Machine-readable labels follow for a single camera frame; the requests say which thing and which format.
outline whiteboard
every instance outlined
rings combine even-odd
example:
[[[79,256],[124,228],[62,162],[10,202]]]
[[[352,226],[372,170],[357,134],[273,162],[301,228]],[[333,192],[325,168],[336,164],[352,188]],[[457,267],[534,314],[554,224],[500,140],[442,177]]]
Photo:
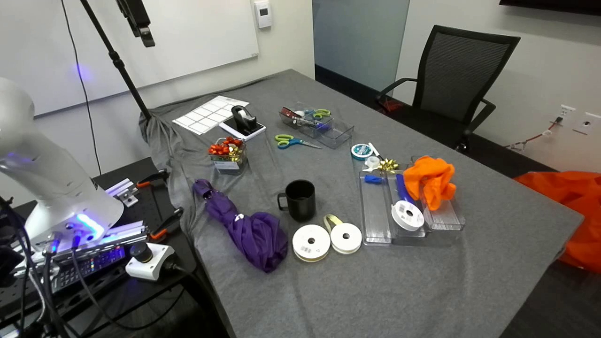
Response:
[[[90,100],[126,93],[79,0],[64,0]],[[250,0],[145,0],[156,48],[147,49],[117,0],[89,0],[137,89],[259,55]],[[36,115],[85,102],[60,0],[0,3],[0,78],[36,102]]]

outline wall outlet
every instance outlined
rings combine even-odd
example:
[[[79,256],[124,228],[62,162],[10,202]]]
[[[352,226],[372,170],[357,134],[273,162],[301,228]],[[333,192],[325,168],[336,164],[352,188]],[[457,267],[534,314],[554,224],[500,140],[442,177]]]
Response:
[[[269,0],[256,0],[256,16],[258,16],[258,25],[259,25],[261,31],[271,29],[273,18],[271,18]]]
[[[601,125],[601,115],[584,113],[575,121],[573,132],[577,132],[581,136],[588,136],[588,134],[592,134],[596,125]]]

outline white tape roll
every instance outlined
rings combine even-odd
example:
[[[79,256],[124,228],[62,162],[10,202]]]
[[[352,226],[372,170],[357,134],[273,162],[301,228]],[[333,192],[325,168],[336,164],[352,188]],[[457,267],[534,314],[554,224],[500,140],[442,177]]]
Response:
[[[365,162],[370,156],[380,156],[378,149],[372,143],[355,143],[352,147],[352,156],[357,158],[359,162]]]
[[[293,250],[301,262],[318,264],[331,250],[331,235],[320,226],[305,226],[293,237]]]
[[[357,226],[338,224],[333,233],[333,248],[342,256],[352,256],[361,248],[363,235]]]
[[[425,226],[425,215],[408,202],[398,202],[391,207],[395,224],[406,232],[417,232]]]

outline black cable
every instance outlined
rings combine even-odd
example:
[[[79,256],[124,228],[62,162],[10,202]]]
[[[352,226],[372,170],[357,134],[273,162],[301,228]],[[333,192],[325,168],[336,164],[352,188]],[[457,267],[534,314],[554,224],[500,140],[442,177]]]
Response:
[[[23,250],[23,256],[30,256],[30,248],[25,247],[25,241],[23,241],[23,235],[21,232],[17,232],[17,241],[21,245],[21,250]],[[25,297],[27,297],[27,280],[28,280],[28,275],[30,275],[30,260],[25,260],[25,275],[23,275],[23,282],[21,282],[21,307],[19,307],[19,312],[21,312],[21,320],[19,320],[19,335],[23,335],[25,331]]]
[[[68,27],[68,34],[70,34],[70,40],[72,40],[72,48],[74,48],[74,57],[75,57],[75,68],[77,68],[79,85],[81,85],[83,96],[85,96],[85,100],[87,100],[87,111],[89,111],[89,123],[90,123],[90,136],[92,136],[92,149],[94,149],[96,168],[98,168],[98,175],[102,175],[100,156],[98,156],[98,145],[96,145],[96,132],[94,132],[94,119],[92,119],[92,110],[90,110],[90,100],[89,100],[89,91],[87,91],[87,85],[85,85],[83,76],[81,76],[79,53],[77,53],[77,46],[75,46],[75,38],[74,38],[74,33],[72,33],[72,23],[70,23],[70,16],[68,16],[68,10],[66,10],[66,6],[64,6],[64,0],[60,0],[60,6],[62,6],[62,14],[64,14],[64,23],[66,23],[66,27]]]
[[[75,273],[77,273],[77,279],[79,279],[79,284],[83,286],[83,290],[87,292],[89,299],[94,303],[96,310],[115,327],[119,329],[124,329],[124,331],[143,331],[143,329],[149,329],[152,325],[156,325],[160,320],[164,320],[173,309],[175,305],[182,299],[184,295],[184,288],[182,292],[175,297],[173,305],[164,312],[160,314],[156,320],[152,320],[151,324],[145,324],[141,327],[130,327],[130,325],[124,325],[124,324],[119,324],[115,318],[111,318],[102,307],[100,303],[96,301],[94,294],[90,292],[89,284],[85,282],[81,271],[79,271],[79,264],[77,264],[77,258],[75,258],[75,250],[72,250],[72,262],[75,265]]]
[[[55,309],[55,301],[53,301],[53,290],[51,290],[53,254],[43,254],[43,258],[45,258],[45,265],[43,265],[43,288],[42,290],[45,292],[45,297],[47,297],[47,310],[51,314],[51,324],[53,324],[53,329],[57,329],[60,337],[70,338],[60,316]]]

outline purple umbrella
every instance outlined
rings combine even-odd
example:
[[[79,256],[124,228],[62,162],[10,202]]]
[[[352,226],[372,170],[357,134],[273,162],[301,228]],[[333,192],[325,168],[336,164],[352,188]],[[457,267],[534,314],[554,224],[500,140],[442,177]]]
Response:
[[[265,273],[276,271],[288,256],[288,237],[276,217],[267,213],[241,215],[231,200],[207,181],[197,181],[194,192],[207,202],[205,211],[226,226],[231,241],[254,267]]]

